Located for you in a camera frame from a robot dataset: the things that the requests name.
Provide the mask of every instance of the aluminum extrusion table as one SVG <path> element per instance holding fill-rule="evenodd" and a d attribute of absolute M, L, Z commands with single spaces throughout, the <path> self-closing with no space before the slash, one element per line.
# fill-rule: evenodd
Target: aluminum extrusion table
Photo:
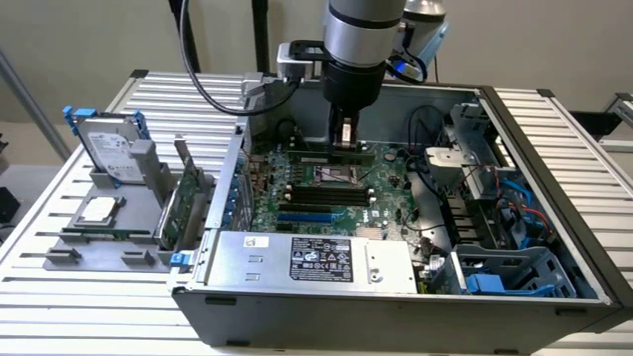
<path fill-rule="evenodd" d="M 199 77 L 207 92 L 225 105 L 239 104 L 242 76 Z M 534 90 L 498 92 L 538 153 L 546 155 L 546 164 L 554 176 L 561 177 L 569 197 L 581 203 L 579 212 L 599 230 L 598 240 L 633 284 L 633 227 L 617 225 L 619 217 L 630 219 L 633 214 L 633 202 L 626 197 L 630 191 L 617 184 L 623 178 L 615 177 L 611 166 L 603 167 L 609 158 L 586 145 L 586 138 L 569 123 L 571 119 L 554 99 L 541 98 Z M 147 118 L 159 159 L 171 171 L 182 169 L 171 140 L 174 134 L 185 134 L 195 164 L 217 175 L 235 117 L 206 105 L 186 75 L 150 72 L 143 78 L 130 78 L 108 111 L 131 113 L 135 108 Z M 567 144 L 563 155 L 574 154 L 586 161 L 578 165 L 579 171 L 561 167 L 565 157 L 557 157 L 559 150 L 547 149 L 547 138 L 559 145 Z M 0 248 L 0 355 L 278 355 L 271 350 L 211 349 L 198 341 L 170 299 L 166 274 L 42 269 L 44 253 L 56 244 L 57 232 L 92 186 L 89 170 L 90 161 L 78 148 Z M 599 199 L 591 200 L 595 197 L 587 188 L 566 172 L 591 172 L 593 187 L 599 187 L 601 196 L 622 197 L 619 214 L 614 212 L 607 221 L 595 220 Z M 609 226 L 617 226 L 617 230 L 610 231 Z M 185 274 L 178 276 L 182 283 L 187 279 Z M 291 354 L 339 352 L 293 350 Z M 603 334 L 571 334 L 537 355 L 633 355 L 633 322 Z"/>

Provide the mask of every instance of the motherboard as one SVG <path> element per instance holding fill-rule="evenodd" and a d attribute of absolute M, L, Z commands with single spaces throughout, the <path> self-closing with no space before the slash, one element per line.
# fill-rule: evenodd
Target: motherboard
<path fill-rule="evenodd" d="M 401 219 L 414 209 L 406 178 L 409 154 L 398 145 L 365 143 L 365 165 L 319 164 L 295 152 L 257 150 L 251 156 L 254 232 L 289 232 L 406 240 Z"/>

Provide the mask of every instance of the blue latch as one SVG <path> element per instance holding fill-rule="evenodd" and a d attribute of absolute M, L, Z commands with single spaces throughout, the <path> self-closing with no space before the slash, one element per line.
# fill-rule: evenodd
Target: blue latch
<path fill-rule="evenodd" d="M 190 254 L 171 254 L 169 259 L 169 266 L 186 267 L 189 265 Z"/>
<path fill-rule="evenodd" d="M 505 290 L 501 277 L 497 274 L 471 274 L 466 278 L 466 288 L 470 294 L 507 295 L 517 297 L 546 297 L 554 292 L 554 286 L 546 284 L 533 291 Z"/>
<path fill-rule="evenodd" d="M 74 110 L 73 116 L 80 118 L 89 119 L 97 114 L 97 109 L 93 108 L 78 108 Z"/>
<path fill-rule="evenodd" d="M 73 136 L 78 136 L 78 129 L 74 121 L 72 121 L 72 106 L 62 107 L 62 119 L 66 121 L 68 126 L 70 126 L 70 132 Z"/>

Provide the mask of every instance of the sticker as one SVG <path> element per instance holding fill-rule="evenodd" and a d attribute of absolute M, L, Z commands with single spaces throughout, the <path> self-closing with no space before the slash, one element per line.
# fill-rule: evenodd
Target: sticker
<path fill-rule="evenodd" d="M 243 247 L 267 248 L 267 236 L 246 236 L 243 238 Z"/>
<path fill-rule="evenodd" d="M 289 277 L 317 282 L 354 282 L 350 240 L 293 237 Z"/>
<path fill-rule="evenodd" d="M 88 139 L 105 172 L 121 182 L 142 182 L 138 165 L 129 156 L 127 139 L 116 133 L 102 132 L 89 132 Z"/>

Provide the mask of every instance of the black cable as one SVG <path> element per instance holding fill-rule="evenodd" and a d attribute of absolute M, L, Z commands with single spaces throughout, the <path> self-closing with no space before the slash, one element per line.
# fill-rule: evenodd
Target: black cable
<path fill-rule="evenodd" d="M 445 228 L 446 227 L 445 224 L 438 224 L 438 225 L 431 226 L 430 228 L 411 228 L 411 226 L 409 225 L 409 219 L 410 219 L 410 217 L 413 215 L 413 212 L 415 210 L 417 209 L 410 210 L 410 212 L 409 212 L 409 214 L 406 215 L 406 218 L 405 218 L 405 226 L 410 231 L 422 232 L 422 231 L 433 230 L 435 228 Z"/>
<path fill-rule="evenodd" d="M 435 67 L 435 83 L 439 83 L 439 71 L 437 70 L 437 55 L 433 59 L 433 67 Z"/>
<path fill-rule="evenodd" d="M 426 82 L 427 69 L 426 69 L 426 65 L 425 65 L 423 61 L 419 58 L 417 58 L 417 56 L 411 55 L 411 53 L 409 52 L 409 49 L 406 47 L 405 47 L 405 53 L 409 57 L 411 57 L 413 61 L 415 61 L 417 66 L 419 67 L 419 71 L 422 72 L 422 83 Z"/>
<path fill-rule="evenodd" d="M 410 85 L 419 85 L 419 84 L 423 84 L 423 82 L 421 82 L 419 80 L 413 79 L 413 78 L 409 78 L 409 77 L 405 76 L 402 73 L 399 73 L 399 72 L 397 71 L 397 69 L 395 69 L 391 65 L 386 65 L 386 72 L 389 72 L 389 75 L 390 75 L 393 78 L 399 79 L 402 82 L 407 82 Z"/>
<path fill-rule="evenodd" d="M 437 190 L 431 187 L 430 183 L 426 181 L 426 179 L 423 178 L 423 175 L 422 175 L 422 169 L 419 167 L 419 157 L 415 159 L 415 173 L 417 173 L 417 176 L 419 177 L 419 180 L 422 181 L 423 183 L 423 186 L 426 187 L 426 189 L 433 193 L 433 195 L 437 197 L 437 199 L 439 200 L 439 205 L 443 204 L 443 197 L 442 197 L 442 194 L 439 194 L 437 192 Z"/>
<path fill-rule="evenodd" d="M 266 108 L 259 108 L 259 109 L 253 109 L 253 110 L 237 110 L 237 109 L 230 109 L 226 108 L 221 103 L 218 103 L 210 95 L 206 93 L 205 88 L 199 84 L 199 80 L 197 80 L 194 70 L 191 68 L 191 65 L 189 63 L 189 53 L 186 49 L 186 38 L 185 38 L 185 31 L 182 30 L 186 26 L 186 14 L 187 14 L 187 8 L 189 8 L 189 0 L 182 0 L 182 8 L 179 10 L 179 21 L 178 21 L 178 29 L 179 29 L 179 54 L 182 55 L 182 62 L 185 64 L 185 69 L 186 69 L 186 74 L 189 74 L 190 81 L 193 83 L 193 86 L 197 89 L 197 92 L 199 93 L 201 97 L 203 100 L 215 108 L 222 113 L 226 113 L 229 115 L 234 116 L 254 116 L 259 115 L 262 113 L 266 113 L 275 109 L 278 106 L 281 106 L 291 97 L 294 94 L 294 91 L 297 91 L 298 88 L 298 81 L 290 81 L 287 86 L 289 90 L 285 93 L 283 97 L 275 102 L 271 106 Z"/>
<path fill-rule="evenodd" d="M 278 132 L 278 129 L 281 128 L 281 125 L 283 125 L 286 122 L 289 122 L 290 124 L 293 124 L 293 128 L 297 126 L 297 121 L 291 118 L 291 117 L 283 117 L 281 118 L 278 121 L 277 121 L 277 124 L 274 125 L 274 139 L 277 140 L 277 142 L 281 142 L 281 136 L 279 136 L 279 132 Z"/>
<path fill-rule="evenodd" d="M 410 147 L 411 145 L 411 121 L 413 121 L 413 117 L 415 117 L 415 114 L 417 112 L 423 109 L 423 108 L 429 108 L 431 110 L 434 110 L 438 114 L 439 114 L 439 124 L 441 124 L 441 128 L 439 128 L 439 132 L 437 133 L 437 137 L 435 137 L 435 141 L 433 142 L 433 144 L 435 144 L 439 140 L 439 135 L 442 134 L 442 128 L 443 128 L 443 112 L 434 106 L 434 105 L 430 105 L 430 104 L 423 104 L 423 105 L 419 105 L 417 108 L 413 109 L 410 115 L 409 115 L 409 120 L 407 120 L 407 132 L 406 132 L 406 137 L 407 137 L 407 145 Z M 430 134 L 430 131 L 427 130 L 427 126 L 426 124 L 423 124 L 423 122 L 421 121 L 421 119 L 418 119 L 418 123 L 422 125 L 422 128 L 425 129 L 426 131 L 426 134 L 427 134 L 427 138 L 429 139 L 433 139 L 431 138 L 431 134 Z"/>

